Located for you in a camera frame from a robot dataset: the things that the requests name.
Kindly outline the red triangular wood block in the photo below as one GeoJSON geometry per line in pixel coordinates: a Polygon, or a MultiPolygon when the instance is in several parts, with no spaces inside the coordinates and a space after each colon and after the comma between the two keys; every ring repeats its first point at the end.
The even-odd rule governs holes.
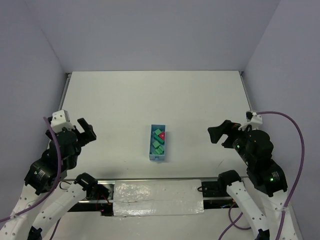
{"type": "Polygon", "coordinates": [[[163,141],[165,140],[165,132],[161,132],[159,135],[158,135],[163,141]]]}

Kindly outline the green F cube block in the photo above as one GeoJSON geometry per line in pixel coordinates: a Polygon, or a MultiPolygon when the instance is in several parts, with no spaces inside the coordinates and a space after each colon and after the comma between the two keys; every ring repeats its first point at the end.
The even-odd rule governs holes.
{"type": "Polygon", "coordinates": [[[154,134],[159,136],[162,133],[162,131],[158,128],[154,131],[154,134]]]}

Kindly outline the green G cube block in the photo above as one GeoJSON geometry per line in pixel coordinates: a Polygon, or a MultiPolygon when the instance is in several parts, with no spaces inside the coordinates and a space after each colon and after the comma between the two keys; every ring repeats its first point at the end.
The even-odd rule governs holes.
{"type": "Polygon", "coordinates": [[[161,146],[161,144],[160,144],[157,140],[155,140],[155,141],[152,143],[152,145],[153,145],[153,147],[154,147],[155,149],[157,149],[158,147],[161,146]]]}

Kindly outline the blue plastic box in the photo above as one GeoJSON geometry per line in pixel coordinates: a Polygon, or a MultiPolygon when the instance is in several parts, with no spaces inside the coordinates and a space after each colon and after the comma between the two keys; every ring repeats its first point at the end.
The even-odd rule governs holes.
{"type": "Polygon", "coordinates": [[[150,128],[149,160],[164,161],[166,156],[166,126],[152,124],[150,128]]]}

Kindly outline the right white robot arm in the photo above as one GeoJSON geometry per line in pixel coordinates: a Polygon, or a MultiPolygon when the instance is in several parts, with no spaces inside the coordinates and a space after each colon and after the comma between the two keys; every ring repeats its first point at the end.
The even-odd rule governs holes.
{"type": "Polygon", "coordinates": [[[247,192],[235,170],[218,176],[220,189],[233,198],[249,223],[257,240],[296,240],[291,213],[288,210],[288,185],[282,168],[272,159],[274,145],[270,136],[252,124],[242,127],[225,120],[221,125],[209,127],[210,141],[217,144],[222,135],[222,146],[234,149],[247,166],[246,172],[263,204],[261,211],[247,192]]]}

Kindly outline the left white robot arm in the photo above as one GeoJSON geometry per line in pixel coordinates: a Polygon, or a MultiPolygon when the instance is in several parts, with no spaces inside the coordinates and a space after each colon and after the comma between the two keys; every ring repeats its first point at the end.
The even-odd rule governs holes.
{"type": "Polygon", "coordinates": [[[91,199],[96,194],[98,181],[88,173],[81,173],[62,196],[43,208],[67,171],[76,167],[82,147],[97,139],[92,125],[84,118],[77,122],[83,132],[62,114],[45,119],[49,148],[30,166],[11,215],[1,219],[4,224],[0,230],[2,240],[41,240],[78,201],[91,199]]]}

